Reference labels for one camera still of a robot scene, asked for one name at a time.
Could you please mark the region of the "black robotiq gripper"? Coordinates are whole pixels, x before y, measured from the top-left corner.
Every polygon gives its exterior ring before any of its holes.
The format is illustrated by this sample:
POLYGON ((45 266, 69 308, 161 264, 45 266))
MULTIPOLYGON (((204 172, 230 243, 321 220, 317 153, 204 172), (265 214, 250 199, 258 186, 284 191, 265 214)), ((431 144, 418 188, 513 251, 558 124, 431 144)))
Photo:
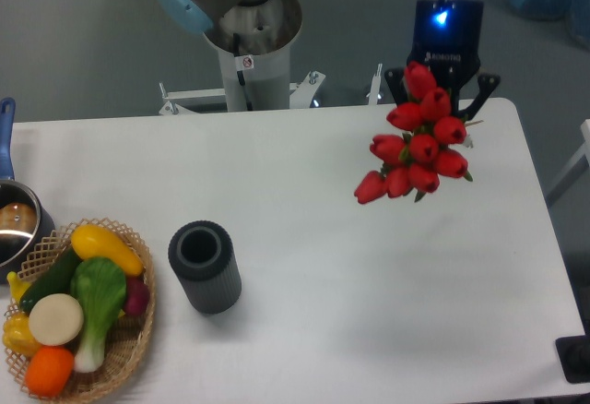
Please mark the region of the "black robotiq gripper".
MULTIPOLYGON (((427 66, 438 85, 449 89, 455 99, 480 68, 478 46, 483 21, 484 0, 417 0, 413 41, 408 61, 427 66)), ((409 102, 405 68, 384 72, 395 104, 409 102)), ((501 84, 501 76, 477 74, 478 94, 454 116, 471 121, 501 84)))

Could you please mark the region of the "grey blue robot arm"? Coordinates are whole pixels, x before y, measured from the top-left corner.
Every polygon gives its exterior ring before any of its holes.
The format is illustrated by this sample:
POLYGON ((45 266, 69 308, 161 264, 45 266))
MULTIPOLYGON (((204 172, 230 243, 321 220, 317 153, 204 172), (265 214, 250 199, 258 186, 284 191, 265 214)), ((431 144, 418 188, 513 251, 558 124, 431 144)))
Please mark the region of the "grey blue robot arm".
MULTIPOLYGON (((290 80, 290 47, 302 24, 298 0, 158 0, 181 28, 217 51, 223 87, 216 97, 231 112, 305 109, 314 104, 323 74, 290 80)), ((379 100, 386 84, 396 103, 413 97, 410 73, 425 66, 450 94, 455 116, 470 120, 499 86, 480 69, 483 0, 417 0, 411 50, 404 66, 378 68, 368 93, 379 100)))

